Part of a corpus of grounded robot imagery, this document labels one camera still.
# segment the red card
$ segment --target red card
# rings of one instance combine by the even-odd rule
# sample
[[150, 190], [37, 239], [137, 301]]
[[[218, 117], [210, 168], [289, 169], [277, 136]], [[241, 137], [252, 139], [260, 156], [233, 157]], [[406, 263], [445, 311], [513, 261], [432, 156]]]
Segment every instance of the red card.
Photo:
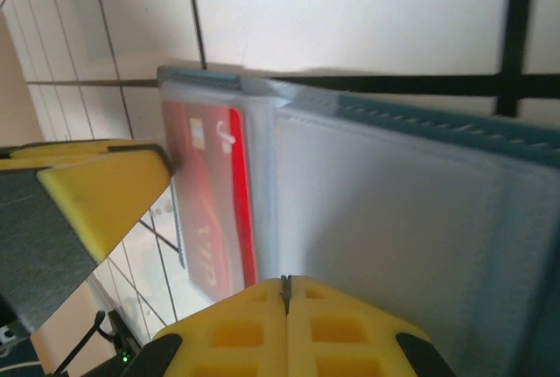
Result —
[[164, 117], [189, 276], [219, 301], [256, 282], [242, 113], [165, 101]]

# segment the white cable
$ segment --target white cable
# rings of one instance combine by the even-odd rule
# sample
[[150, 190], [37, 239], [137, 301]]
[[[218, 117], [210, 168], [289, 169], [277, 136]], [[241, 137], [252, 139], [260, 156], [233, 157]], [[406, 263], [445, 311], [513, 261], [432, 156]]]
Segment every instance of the white cable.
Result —
[[13, 366], [7, 366], [4, 368], [0, 368], [0, 373], [3, 373], [4, 371], [10, 371], [10, 370], [15, 370], [16, 368], [23, 368], [23, 367], [32, 367], [32, 366], [40, 366], [41, 363], [38, 361], [32, 361], [32, 362], [22, 362], [21, 364], [14, 364]]

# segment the teal binding strip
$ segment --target teal binding strip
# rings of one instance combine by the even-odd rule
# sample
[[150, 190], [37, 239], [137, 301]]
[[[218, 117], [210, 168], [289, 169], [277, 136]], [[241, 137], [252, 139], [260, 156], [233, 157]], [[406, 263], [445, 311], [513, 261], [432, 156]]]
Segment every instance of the teal binding strip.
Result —
[[332, 108], [336, 117], [352, 122], [560, 169], [560, 131], [347, 94], [340, 95]]
[[161, 87], [165, 81], [175, 80], [201, 86], [241, 90], [239, 75], [232, 73], [215, 73], [200, 69], [187, 69], [175, 66], [160, 66], [157, 69], [157, 81]]

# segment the square cutout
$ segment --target square cutout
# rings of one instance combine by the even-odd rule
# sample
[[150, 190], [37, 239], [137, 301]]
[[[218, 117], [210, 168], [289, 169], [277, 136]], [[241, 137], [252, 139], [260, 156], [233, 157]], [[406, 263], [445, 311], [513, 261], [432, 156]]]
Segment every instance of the square cutout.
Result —
[[256, 377], [258, 369], [249, 365], [208, 365], [196, 366], [192, 377]]
[[318, 377], [385, 377], [378, 360], [317, 358]]
[[251, 301], [263, 302], [263, 301], [266, 301], [268, 297], [269, 297], [269, 295], [266, 293], [266, 291], [261, 291], [261, 292], [255, 293], [251, 297]]
[[320, 292], [318, 292], [317, 290], [313, 289], [313, 288], [308, 288], [305, 291], [305, 297], [306, 298], [311, 298], [311, 299], [321, 299], [321, 298], [325, 298], [323, 296], [323, 294], [321, 294]]
[[313, 342], [365, 344], [366, 330], [360, 321], [347, 316], [319, 316], [311, 320]]
[[264, 343], [264, 326], [258, 322], [229, 321], [218, 325], [212, 346], [219, 348], [250, 348]]

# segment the teal fabric edge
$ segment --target teal fabric edge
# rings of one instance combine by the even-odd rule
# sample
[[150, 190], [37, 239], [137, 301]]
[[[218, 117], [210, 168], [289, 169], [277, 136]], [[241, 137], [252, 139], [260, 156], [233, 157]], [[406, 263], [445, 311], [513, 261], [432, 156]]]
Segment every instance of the teal fabric edge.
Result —
[[233, 73], [216, 73], [201, 69], [189, 69], [177, 66], [160, 66], [157, 69], [157, 83], [161, 87], [164, 82], [175, 80], [201, 86], [217, 87], [226, 90], [241, 90], [239, 75]]
[[[347, 94], [339, 96], [334, 115], [351, 122], [560, 169], [560, 132], [555, 130], [514, 124], [500, 118], [371, 101]], [[422, 125], [426, 122], [430, 122], [430, 125]], [[560, 373], [560, 357], [551, 354], [556, 353], [560, 347], [560, 225], [556, 226], [554, 240], [549, 259], [543, 265], [539, 295], [525, 325], [524, 337], [514, 360], [513, 375]]]
[[335, 115], [352, 122], [560, 169], [560, 131], [500, 118], [372, 101], [348, 94], [339, 96]]

